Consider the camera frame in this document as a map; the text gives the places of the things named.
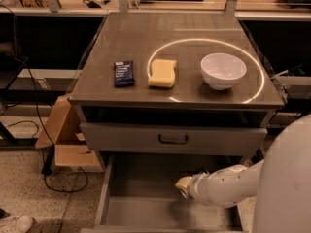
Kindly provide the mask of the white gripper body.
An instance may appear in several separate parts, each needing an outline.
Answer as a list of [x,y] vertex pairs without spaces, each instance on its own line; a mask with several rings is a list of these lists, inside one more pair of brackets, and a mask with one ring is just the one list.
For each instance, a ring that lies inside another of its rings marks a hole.
[[209,174],[195,174],[190,178],[188,191],[190,196],[198,203],[210,203],[208,192],[206,191]]

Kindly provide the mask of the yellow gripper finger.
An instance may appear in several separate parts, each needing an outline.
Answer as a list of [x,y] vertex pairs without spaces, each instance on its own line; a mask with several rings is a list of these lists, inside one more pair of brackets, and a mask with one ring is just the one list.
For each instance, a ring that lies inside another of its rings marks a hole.
[[192,176],[182,177],[177,180],[175,186],[180,190],[188,191],[191,180],[192,180]]

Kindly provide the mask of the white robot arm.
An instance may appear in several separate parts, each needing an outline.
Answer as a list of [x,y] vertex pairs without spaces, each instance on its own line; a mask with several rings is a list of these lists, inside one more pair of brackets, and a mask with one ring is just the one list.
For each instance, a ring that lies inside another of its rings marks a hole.
[[176,187],[200,204],[222,208],[255,197],[252,233],[311,233],[311,116],[287,126],[264,160],[182,177]]

